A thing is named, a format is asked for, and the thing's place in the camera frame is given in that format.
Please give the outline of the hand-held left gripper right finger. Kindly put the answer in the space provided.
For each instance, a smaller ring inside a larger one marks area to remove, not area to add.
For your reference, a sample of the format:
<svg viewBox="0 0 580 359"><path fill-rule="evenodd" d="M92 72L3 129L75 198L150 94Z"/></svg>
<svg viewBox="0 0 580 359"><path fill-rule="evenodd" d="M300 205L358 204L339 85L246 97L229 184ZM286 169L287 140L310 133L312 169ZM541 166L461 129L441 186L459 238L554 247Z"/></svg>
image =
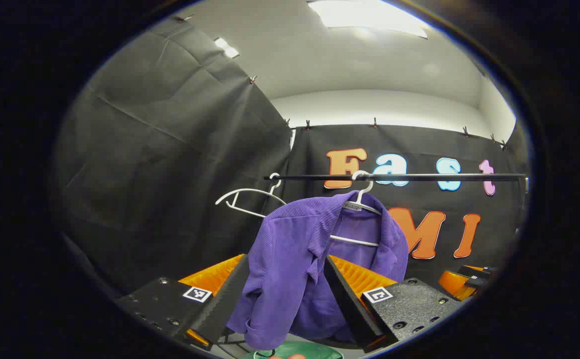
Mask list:
<svg viewBox="0 0 580 359"><path fill-rule="evenodd" d="M430 331L463 303L411 278L397 283L329 255L324 276L356 344L365 353Z"/></svg>

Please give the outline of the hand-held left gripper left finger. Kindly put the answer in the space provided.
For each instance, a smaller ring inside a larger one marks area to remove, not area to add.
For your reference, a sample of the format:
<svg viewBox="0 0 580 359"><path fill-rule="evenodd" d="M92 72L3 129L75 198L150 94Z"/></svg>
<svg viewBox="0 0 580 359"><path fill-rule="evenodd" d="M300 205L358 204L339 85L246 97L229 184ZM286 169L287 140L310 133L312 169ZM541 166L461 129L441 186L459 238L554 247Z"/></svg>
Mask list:
<svg viewBox="0 0 580 359"><path fill-rule="evenodd" d="M164 336L210 350L225 335L240 301L248 260L247 254L239 254L183 279L158 277L117 303Z"/></svg>

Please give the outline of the green laundry hamper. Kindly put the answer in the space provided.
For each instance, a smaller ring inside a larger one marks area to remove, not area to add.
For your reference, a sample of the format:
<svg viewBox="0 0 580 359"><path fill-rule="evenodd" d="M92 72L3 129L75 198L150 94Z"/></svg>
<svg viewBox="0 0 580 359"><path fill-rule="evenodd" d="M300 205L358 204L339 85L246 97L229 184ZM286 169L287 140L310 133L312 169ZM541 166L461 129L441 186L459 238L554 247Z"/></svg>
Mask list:
<svg viewBox="0 0 580 359"><path fill-rule="evenodd" d="M271 351L250 352L240 359L288 359L301 355L304 359L344 359L344 355L329 346L313 342L288 341Z"/></svg>

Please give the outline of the purple ribbed jacket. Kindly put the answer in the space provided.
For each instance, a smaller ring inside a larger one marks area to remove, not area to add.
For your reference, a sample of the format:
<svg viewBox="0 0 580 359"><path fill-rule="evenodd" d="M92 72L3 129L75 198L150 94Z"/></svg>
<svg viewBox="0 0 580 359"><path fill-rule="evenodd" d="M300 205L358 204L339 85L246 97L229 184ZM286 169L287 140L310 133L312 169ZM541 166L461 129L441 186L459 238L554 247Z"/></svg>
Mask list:
<svg viewBox="0 0 580 359"><path fill-rule="evenodd" d="M409 247L403 230L370 194L364 194L362 202L381 211L381 216L343 209L357 193L302 198L264 218L248 254L249 277L227 324L253 349L274 350L288 334L353 341L323 273L329 255L396 282L404 279ZM338 241L331 235L378 247Z"/></svg>

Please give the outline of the white plastic clothes hanger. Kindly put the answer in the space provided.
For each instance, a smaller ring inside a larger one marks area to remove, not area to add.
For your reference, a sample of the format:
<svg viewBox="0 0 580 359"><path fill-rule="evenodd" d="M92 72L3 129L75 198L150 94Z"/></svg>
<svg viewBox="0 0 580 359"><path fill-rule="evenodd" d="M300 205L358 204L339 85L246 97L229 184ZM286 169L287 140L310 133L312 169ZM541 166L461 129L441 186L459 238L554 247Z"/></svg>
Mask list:
<svg viewBox="0 0 580 359"><path fill-rule="evenodd" d="M349 209L349 210L354 210L354 211L369 211L370 213L374 213L378 216L381 216L383 213L381 211L379 211L378 209L375 209L372 206L367 206L365 204L363 204L362 202L362 197L363 194L368 193L369 191L372 190L373 188L373 181L371 179L367 179L367 177L369 177L371 174L363 171L363 170L358 170L355 173L352 174L352 181L356 181L361 180L361 181L366 181L368 182L368 186L366 188L364 188L363 190L358 191L357 193L357 197L355 201L347 201L342 205L343 209ZM378 247L378 244L376 243L370 243L370 242L365 242L365 241L359 241L356 239L351 239L351 238L344 238L342 236L336 236L336 235L331 235L330 236L331 239L336 239L338 241L342 241L342 242L347 242L347 243L353 243L353 244L358 244L358 245L363 245L366 247Z"/></svg>
<svg viewBox="0 0 580 359"><path fill-rule="evenodd" d="M251 193L263 194L263 195L267 196L268 198L274 198L274 200L281 203L282 206L285 206L287 204L287 202L285 202L282 198L280 198L274 194L274 191L277 188L279 188L279 186L281 186L281 184L283 184L283 180L281 178L281 175L279 173L272 173L271 175L269 175L269 177L267 177L267 179L268 180L277 180L276 184L273 184L270 187L270 190L264 191L264 190L258 190L255 188L240 188L237 190L233 190L229 193L225 193L222 197L218 198L215 202L215 206L219 205L221 202L224 202L225 205L227 207L229 207L230 209L239 211L241 213L250 214L252 216L256 216L259 218L265 218L265 214L256 213L256 212L244 209L242 207L238 207L238 206L236 206L236 202L239 198L240 193L251 192Z"/></svg>

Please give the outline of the black clothes rack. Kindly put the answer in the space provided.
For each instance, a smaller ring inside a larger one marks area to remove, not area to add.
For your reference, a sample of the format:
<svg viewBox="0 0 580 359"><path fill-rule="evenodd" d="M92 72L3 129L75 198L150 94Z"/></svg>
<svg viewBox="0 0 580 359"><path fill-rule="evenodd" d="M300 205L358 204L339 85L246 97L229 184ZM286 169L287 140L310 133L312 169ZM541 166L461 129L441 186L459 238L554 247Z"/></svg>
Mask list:
<svg viewBox="0 0 580 359"><path fill-rule="evenodd" d="M356 181L369 182L517 182L518 187L518 209L516 210L516 225L522 226L526 218L526 193L528 186L528 178L525 174L368 174L361 172L360 175L354 177L353 175L279 175L271 174L268 177L263 177L265 181L301 181L301 182L322 182L326 184L328 181L342 181L347 184Z"/></svg>

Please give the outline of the plain black backdrop cloth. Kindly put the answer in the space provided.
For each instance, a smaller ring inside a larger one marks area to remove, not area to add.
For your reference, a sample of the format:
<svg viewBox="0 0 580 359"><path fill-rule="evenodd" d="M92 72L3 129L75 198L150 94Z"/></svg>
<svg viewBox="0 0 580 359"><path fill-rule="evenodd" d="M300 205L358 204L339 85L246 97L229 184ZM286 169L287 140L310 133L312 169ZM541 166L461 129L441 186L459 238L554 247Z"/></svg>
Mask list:
<svg viewBox="0 0 580 359"><path fill-rule="evenodd" d="M208 35L165 19L108 59L65 114L52 168L65 235L115 296L245 253L260 219L215 201L267 190L291 135Z"/></svg>

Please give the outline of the small ceiling light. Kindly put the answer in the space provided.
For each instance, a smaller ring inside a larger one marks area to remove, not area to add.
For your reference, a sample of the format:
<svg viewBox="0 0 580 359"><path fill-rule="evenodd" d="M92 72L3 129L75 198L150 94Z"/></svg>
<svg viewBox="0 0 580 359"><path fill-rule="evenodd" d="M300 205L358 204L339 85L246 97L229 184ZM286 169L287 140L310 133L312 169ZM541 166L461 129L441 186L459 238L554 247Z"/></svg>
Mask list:
<svg viewBox="0 0 580 359"><path fill-rule="evenodd" d="M240 53L238 52L238 50L234 47L231 47L225 39L216 38L216 39L214 39L214 43L217 47L219 47L224 52L224 54L228 58L234 59L234 58L240 56Z"/></svg>

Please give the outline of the large ceiling light panel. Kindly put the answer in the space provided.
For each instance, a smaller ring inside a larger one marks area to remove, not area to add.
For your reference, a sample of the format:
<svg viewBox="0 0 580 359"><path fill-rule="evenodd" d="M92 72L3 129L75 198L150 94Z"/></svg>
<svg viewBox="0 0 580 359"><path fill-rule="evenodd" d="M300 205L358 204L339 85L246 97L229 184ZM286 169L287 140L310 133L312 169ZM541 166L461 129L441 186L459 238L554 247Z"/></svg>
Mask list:
<svg viewBox="0 0 580 359"><path fill-rule="evenodd" d="M328 28L371 28L429 38L427 23L383 0L309 0L306 4Z"/></svg>

